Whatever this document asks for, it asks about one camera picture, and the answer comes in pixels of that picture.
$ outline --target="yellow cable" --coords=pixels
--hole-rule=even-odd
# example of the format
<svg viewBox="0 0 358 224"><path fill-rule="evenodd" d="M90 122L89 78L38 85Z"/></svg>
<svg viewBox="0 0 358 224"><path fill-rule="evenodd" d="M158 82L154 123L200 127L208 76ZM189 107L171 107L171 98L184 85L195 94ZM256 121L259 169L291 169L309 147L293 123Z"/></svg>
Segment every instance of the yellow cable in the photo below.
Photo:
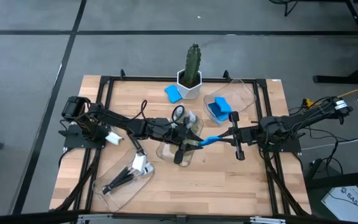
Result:
<svg viewBox="0 0 358 224"><path fill-rule="evenodd" d="M339 96L337 96L337 97L340 98L340 97L343 97L343 96L347 96L347 95L349 95L349 94L351 94L351 93L355 93L355 92L357 92L357 91L358 91L358 89L352 90L352 91L350 91L350 92L344 93L344 94L339 95Z"/></svg>

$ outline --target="wooden table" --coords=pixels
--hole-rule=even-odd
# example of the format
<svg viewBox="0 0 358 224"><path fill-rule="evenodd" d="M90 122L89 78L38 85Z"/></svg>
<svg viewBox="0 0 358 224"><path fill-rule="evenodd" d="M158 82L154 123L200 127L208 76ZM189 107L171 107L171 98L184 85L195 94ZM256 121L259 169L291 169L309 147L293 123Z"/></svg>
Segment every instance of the wooden table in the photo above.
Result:
<svg viewBox="0 0 358 224"><path fill-rule="evenodd" d="M84 76L80 96L96 100L100 76ZM145 114L148 117L170 117L176 104L171 104L164 88L169 82L115 81L110 110L134 116L140 104L147 100ZM204 121L201 138L225 132L231 125L215 125L203 110L203 98L225 83L204 83L196 100L181 100L187 110L194 111ZM267 80L272 113L275 116L288 114L282 83L280 80ZM262 111L265 116L262 90L259 90ZM240 113L239 126L252 126L257 121L255 104ZM118 134L126 137L124 131ZM147 151L148 160L155 167L155 174L145 187L132 200L123 206L122 213L159 213L189 215L271 215L269 188L267 185L264 161L260 158L257 146L242 145L246 159L238 161L234 148L227 143L217 142L195 151L188 167L179 167L163 161L155 151L159 142L140 142ZM108 143L102 150L98 177L110 169L128 149L134 148L128 137L119 146ZM305 183L298 160L291 153L281 153L285 183L296 201L307 212L311 212ZM50 208L59 206L76 185L80 176L84 149L69 152L60 166ZM84 187L80 208L85 207L88 186ZM279 212L282 210L280 191L276 186ZM94 195L92 212L108 212L102 201Z"/></svg>

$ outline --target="transparent box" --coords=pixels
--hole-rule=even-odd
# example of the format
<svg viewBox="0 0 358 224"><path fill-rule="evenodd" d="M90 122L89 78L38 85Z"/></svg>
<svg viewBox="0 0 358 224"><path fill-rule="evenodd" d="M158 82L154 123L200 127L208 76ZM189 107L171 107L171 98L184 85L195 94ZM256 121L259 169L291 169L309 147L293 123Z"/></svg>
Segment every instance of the transparent box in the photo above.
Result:
<svg viewBox="0 0 358 224"><path fill-rule="evenodd" d="M223 97L230 105L232 111L240 113L242 110L255 103L256 96L252 90L240 79L233 79L229 84L204 96L204 111L215 123L222 125L228 119L219 120L209 108L210 103L215 103L215 97Z"/></svg>
<svg viewBox="0 0 358 224"><path fill-rule="evenodd" d="M116 178L125 167L132 166L135 155L136 149L128 150L117 163L115 163L105 174L103 174L103 176L93 182L93 192L96 193L105 206L112 212L120 210L126 203L128 203L154 175L155 171L153 168L152 172L137 176L131 181L115 187L110 192L103 194L104 186L110 184L111 181Z"/></svg>
<svg viewBox="0 0 358 224"><path fill-rule="evenodd" d="M198 125L196 127L191 127L191 130L197 136L200 136L201 131L203 130L203 127L204 127L204 122L201 119L201 114L197 114L195 112L193 112L193 113L197 116ZM194 140L190 140L190 139L186 139L183 141L183 144L186 144L186 143L193 144L195 146L198 145L198 141L194 141ZM165 161L173 162L173 158L175 157L175 153L177 152L177 150L178 150L178 146L161 142L156 150L156 154L159 158L161 158ZM183 155L183 160L179 164L179 166L186 167L186 166L190 165L191 158L193 157L193 154L194 154L194 150L185 152Z"/></svg>

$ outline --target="gray carpet floor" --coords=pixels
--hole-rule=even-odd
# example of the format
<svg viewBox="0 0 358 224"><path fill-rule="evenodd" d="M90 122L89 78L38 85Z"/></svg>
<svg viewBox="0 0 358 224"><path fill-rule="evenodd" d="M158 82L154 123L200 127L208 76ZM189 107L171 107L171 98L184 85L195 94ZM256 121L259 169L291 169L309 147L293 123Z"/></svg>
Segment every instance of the gray carpet floor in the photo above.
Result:
<svg viewBox="0 0 358 224"><path fill-rule="evenodd" d="M71 30L80 0L0 0L0 29ZM268 1L88 0L80 30L357 30L344 3L300 2L292 14ZM68 35L0 35L0 215L9 212L16 187L52 90ZM287 104L340 95L358 85L315 84L313 75L346 76L358 68L358 37L88 35L77 36L58 94L23 212L48 210L64 139L58 121L68 96L78 94L83 75L174 76L188 46L200 45L205 77L282 79ZM358 93L346 98L354 112L344 125L314 127L343 138L358 137ZM332 139L301 139L302 147ZM331 149L303 152L306 165ZM358 172L358 143L340 146L345 173Z"/></svg>

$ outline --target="cactus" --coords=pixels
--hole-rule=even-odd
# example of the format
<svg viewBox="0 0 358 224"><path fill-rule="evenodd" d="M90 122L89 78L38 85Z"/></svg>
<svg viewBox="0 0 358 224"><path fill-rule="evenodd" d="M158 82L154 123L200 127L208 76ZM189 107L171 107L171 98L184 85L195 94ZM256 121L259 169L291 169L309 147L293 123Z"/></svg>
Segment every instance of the cactus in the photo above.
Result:
<svg viewBox="0 0 358 224"><path fill-rule="evenodd" d="M201 50L198 44L193 44L187 52L185 74L181 78L181 84L187 88L193 88L198 85L200 78L198 69L201 61Z"/></svg>

